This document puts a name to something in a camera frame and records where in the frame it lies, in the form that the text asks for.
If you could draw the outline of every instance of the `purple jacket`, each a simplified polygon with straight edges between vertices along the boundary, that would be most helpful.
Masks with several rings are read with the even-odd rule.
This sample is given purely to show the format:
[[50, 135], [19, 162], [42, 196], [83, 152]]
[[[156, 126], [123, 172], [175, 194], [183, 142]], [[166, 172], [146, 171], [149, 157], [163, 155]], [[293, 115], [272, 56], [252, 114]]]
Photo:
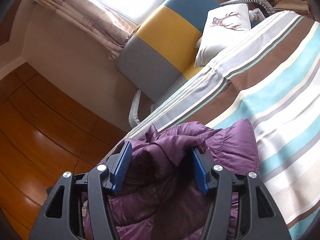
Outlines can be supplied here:
[[[233, 173], [259, 172], [256, 140], [247, 119], [217, 130], [189, 122], [159, 133], [151, 125], [145, 137], [129, 141], [133, 154], [122, 191], [109, 198], [121, 240], [199, 239], [211, 199], [198, 189], [191, 173], [179, 171], [189, 147], [201, 147], [216, 164]], [[228, 238], [235, 234], [237, 200], [233, 193]], [[85, 236], [93, 239], [89, 212]]]

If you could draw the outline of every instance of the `blue gripper pad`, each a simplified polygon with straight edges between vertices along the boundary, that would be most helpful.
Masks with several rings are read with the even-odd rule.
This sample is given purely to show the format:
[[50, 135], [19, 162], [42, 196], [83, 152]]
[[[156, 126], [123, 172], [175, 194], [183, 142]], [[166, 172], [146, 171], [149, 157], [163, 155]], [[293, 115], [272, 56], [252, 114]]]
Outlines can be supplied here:
[[110, 172], [110, 182], [113, 185], [111, 190], [114, 193], [122, 189], [122, 184], [124, 182], [131, 157], [132, 144], [130, 142], [125, 142]]
[[194, 176], [199, 189], [204, 195], [209, 191], [208, 181], [213, 161], [207, 155], [201, 154], [198, 148], [192, 148], [192, 157], [194, 162]]

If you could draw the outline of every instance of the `white wall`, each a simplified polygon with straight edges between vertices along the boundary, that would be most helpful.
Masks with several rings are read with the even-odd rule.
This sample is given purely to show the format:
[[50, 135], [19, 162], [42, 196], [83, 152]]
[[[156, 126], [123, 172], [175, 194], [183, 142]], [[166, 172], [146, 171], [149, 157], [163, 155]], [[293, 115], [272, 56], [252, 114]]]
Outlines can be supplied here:
[[[128, 114], [137, 88], [114, 68], [115, 62], [108, 59], [98, 42], [31, 2], [22, 1], [10, 42], [0, 46], [0, 75], [27, 61], [61, 91], [129, 131]], [[141, 119], [150, 113], [151, 104], [150, 99], [142, 96]]]

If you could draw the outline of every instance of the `beige curtain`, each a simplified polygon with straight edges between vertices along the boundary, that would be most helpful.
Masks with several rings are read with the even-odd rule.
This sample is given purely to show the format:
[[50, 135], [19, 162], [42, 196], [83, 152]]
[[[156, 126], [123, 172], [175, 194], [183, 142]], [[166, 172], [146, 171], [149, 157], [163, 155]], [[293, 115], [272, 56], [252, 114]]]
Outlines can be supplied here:
[[118, 58], [134, 29], [116, 12], [95, 0], [34, 0], [79, 27]]

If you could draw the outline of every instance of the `brown tiled floor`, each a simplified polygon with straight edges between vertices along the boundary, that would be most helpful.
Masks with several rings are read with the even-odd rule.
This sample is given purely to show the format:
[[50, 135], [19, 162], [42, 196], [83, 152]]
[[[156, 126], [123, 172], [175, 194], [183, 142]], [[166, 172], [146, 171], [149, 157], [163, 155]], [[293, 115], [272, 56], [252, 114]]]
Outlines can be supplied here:
[[0, 206], [18, 234], [64, 171], [88, 172], [124, 135], [28, 63], [0, 80]]

